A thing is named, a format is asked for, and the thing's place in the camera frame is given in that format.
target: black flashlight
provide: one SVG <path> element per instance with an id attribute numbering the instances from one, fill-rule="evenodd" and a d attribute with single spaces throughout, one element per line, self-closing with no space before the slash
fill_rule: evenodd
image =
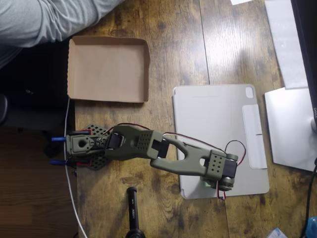
<path id="1" fill-rule="evenodd" d="M 125 238 L 145 238 L 143 231 L 139 229 L 137 189 L 135 187 L 129 187 L 127 193 L 129 199 L 130 230 Z"/>

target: dark floor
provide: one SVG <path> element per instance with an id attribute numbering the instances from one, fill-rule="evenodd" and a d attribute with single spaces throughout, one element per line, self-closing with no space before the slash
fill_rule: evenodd
<path id="1" fill-rule="evenodd" d="M 78 225 L 65 168 L 49 164 L 44 137 L 3 127 L 0 135 L 0 237 L 72 238 Z M 76 178 L 70 178 L 76 198 Z"/>

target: wood grain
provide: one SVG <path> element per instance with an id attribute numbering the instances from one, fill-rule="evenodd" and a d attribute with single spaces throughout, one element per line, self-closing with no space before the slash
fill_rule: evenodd
<path id="1" fill-rule="evenodd" d="M 147 40 L 150 99 L 144 104 L 76 102 L 77 129 L 92 122 L 106 127 L 134 122 L 174 130 L 173 88 L 209 83 L 198 0 L 129 0 L 82 34 Z M 176 159 L 174 150 L 169 158 Z M 140 228 L 147 237 L 228 237 L 223 202 L 184 200 L 178 176 L 133 159 L 113 161 L 97 172 L 78 170 L 79 216 L 90 238 L 125 237 L 130 186 L 138 189 Z"/>
<path id="2" fill-rule="evenodd" d="M 287 237 L 299 237 L 311 173 L 272 162 L 264 93 L 282 83 L 264 0 L 235 6 L 230 0 L 200 3 L 211 84 L 251 83 L 256 88 L 270 182 L 267 194 L 227 198 L 229 236 L 266 237 L 279 227 Z M 314 188 L 311 215 L 317 214 L 316 183 Z"/>
<path id="3" fill-rule="evenodd" d="M 0 237 L 73 237 L 78 225 L 65 169 L 49 164 L 39 132 L 16 131 L 0 128 Z M 76 178 L 70 179 L 76 194 Z"/>

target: tablet case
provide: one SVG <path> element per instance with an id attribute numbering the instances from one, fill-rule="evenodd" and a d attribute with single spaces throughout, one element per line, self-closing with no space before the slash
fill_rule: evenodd
<path id="1" fill-rule="evenodd" d="M 234 188 L 226 196 L 259 194 L 269 191 L 267 165 L 256 92 L 251 84 L 179 86 L 173 90 L 176 132 L 225 149 L 230 140 L 239 140 L 247 148 L 238 166 Z M 179 137 L 193 145 L 199 142 Z M 241 159 L 240 143 L 230 143 L 227 152 Z M 178 160 L 184 159 L 177 151 Z M 216 197 L 215 190 L 195 176 L 180 176 L 185 199 Z"/>

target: cardboard box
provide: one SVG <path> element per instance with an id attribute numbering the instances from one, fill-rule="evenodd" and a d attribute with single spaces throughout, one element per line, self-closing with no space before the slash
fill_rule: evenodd
<path id="1" fill-rule="evenodd" d="M 83 100 L 147 102 L 149 65 L 145 40 L 75 36 L 69 42 L 68 95 Z"/>

